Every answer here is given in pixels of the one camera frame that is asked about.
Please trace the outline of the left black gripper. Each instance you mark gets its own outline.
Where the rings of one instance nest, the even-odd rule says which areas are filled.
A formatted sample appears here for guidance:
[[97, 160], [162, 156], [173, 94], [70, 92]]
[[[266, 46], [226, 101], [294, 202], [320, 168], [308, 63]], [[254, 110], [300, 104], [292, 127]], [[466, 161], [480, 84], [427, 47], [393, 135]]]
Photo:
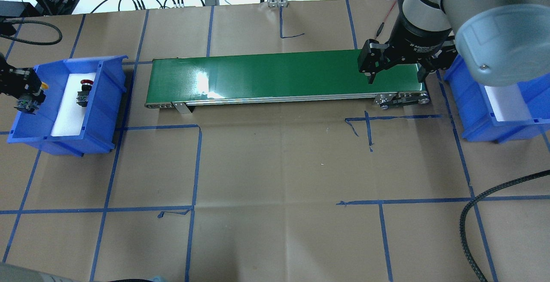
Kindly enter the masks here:
[[33, 101], [43, 103], [46, 95], [43, 83], [33, 68], [15, 68], [9, 65], [0, 55], [0, 90], [1, 93], [20, 98], [23, 94], [30, 94]]

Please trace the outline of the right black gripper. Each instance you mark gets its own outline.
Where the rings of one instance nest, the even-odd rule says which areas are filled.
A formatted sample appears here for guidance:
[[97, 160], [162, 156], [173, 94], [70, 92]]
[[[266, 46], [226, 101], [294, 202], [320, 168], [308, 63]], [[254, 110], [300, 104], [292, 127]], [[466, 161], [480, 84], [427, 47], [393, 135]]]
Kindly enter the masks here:
[[450, 37], [450, 29], [427, 31], [406, 19], [403, 13], [385, 43], [367, 39], [357, 58], [359, 72], [366, 73], [369, 84], [376, 75], [398, 64], [419, 65], [417, 79], [424, 83], [427, 76], [436, 69], [447, 69], [455, 61], [456, 45]]

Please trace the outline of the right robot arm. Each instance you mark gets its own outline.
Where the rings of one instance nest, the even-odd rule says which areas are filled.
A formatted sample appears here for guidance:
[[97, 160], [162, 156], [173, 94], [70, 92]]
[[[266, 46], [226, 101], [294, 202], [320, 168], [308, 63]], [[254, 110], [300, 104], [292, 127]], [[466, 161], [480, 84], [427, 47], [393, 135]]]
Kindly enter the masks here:
[[418, 81], [448, 68], [456, 55], [484, 86], [510, 86], [549, 74], [549, 0], [396, 0], [399, 14], [385, 43], [369, 39], [357, 59], [377, 73], [418, 63]]

